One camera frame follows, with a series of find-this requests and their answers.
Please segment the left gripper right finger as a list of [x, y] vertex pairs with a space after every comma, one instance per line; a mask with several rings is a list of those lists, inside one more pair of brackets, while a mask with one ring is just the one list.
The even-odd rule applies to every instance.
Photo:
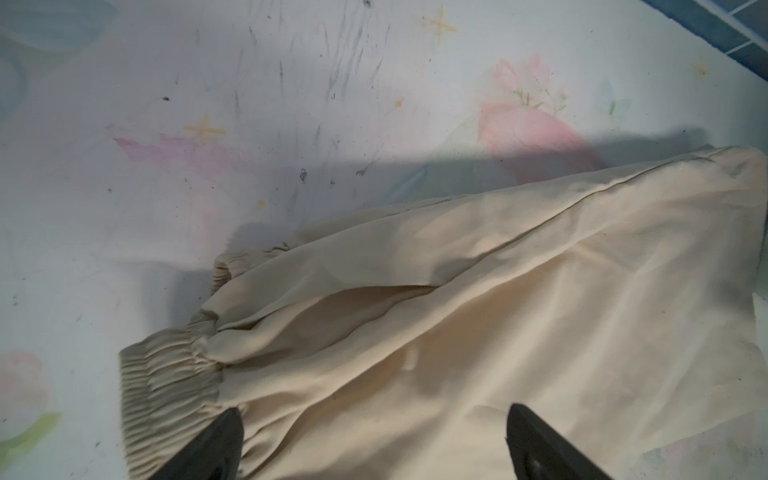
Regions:
[[511, 406], [506, 443], [517, 479], [610, 480], [602, 469], [526, 405]]

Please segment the beige shorts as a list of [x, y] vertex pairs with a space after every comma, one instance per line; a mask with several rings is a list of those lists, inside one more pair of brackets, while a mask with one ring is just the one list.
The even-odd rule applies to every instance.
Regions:
[[241, 479], [507, 479], [522, 403], [610, 475], [756, 411], [767, 159], [703, 150], [361, 212], [224, 254], [120, 354], [129, 476], [229, 408]]

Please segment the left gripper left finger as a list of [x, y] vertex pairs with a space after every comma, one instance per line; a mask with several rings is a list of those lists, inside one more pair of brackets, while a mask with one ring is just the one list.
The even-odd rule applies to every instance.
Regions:
[[229, 408], [155, 472], [151, 480], [235, 480], [241, 461], [244, 425]]

